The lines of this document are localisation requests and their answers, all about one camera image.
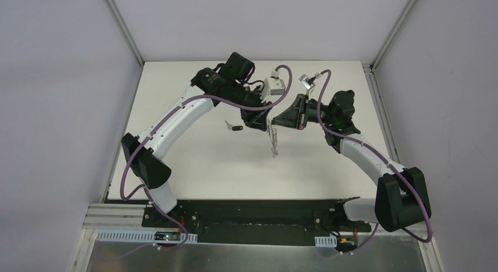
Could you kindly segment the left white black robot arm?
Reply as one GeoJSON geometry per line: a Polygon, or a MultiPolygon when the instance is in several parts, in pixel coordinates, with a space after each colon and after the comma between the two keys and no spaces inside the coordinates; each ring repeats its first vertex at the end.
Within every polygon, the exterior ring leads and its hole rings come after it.
{"type": "Polygon", "coordinates": [[[219,103],[239,108],[248,119],[264,114],[272,102],[262,89],[246,87],[255,64],[237,52],[215,68],[196,73],[176,104],[165,115],[139,135],[125,134],[121,139],[126,159],[123,177],[131,170],[142,182],[150,202],[159,208],[156,219],[164,227],[178,223],[179,212],[169,178],[172,170],[163,159],[192,124],[219,103]]]}

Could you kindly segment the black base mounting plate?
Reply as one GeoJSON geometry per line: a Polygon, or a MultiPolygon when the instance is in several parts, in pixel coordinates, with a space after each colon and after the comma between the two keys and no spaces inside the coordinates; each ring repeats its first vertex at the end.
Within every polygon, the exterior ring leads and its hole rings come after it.
{"type": "Polygon", "coordinates": [[[180,222],[199,243],[313,246],[316,237],[369,233],[348,221],[342,200],[179,200],[169,219],[147,206],[142,226],[177,229],[180,222]]]}

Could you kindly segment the key with black head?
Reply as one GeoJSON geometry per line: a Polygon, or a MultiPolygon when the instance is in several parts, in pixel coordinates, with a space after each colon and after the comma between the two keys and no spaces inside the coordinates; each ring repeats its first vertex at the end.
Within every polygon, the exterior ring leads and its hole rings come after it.
{"type": "Polygon", "coordinates": [[[231,131],[241,131],[241,130],[244,129],[244,126],[241,126],[241,125],[232,125],[227,120],[225,120],[224,122],[225,122],[228,130],[231,130],[231,131]]]}

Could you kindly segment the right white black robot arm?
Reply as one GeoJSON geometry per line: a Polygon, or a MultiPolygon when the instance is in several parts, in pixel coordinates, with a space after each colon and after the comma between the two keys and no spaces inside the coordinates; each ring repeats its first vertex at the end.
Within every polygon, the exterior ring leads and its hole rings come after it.
{"type": "Polygon", "coordinates": [[[353,161],[375,183],[375,198],[349,198],[335,205],[336,228],[347,231],[357,221],[367,221],[393,232],[430,219],[432,212],[423,172],[390,161],[371,146],[355,127],[354,112],[352,90],[336,92],[327,105],[299,94],[271,123],[297,130],[308,123],[323,123],[327,145],[353,161]]]}

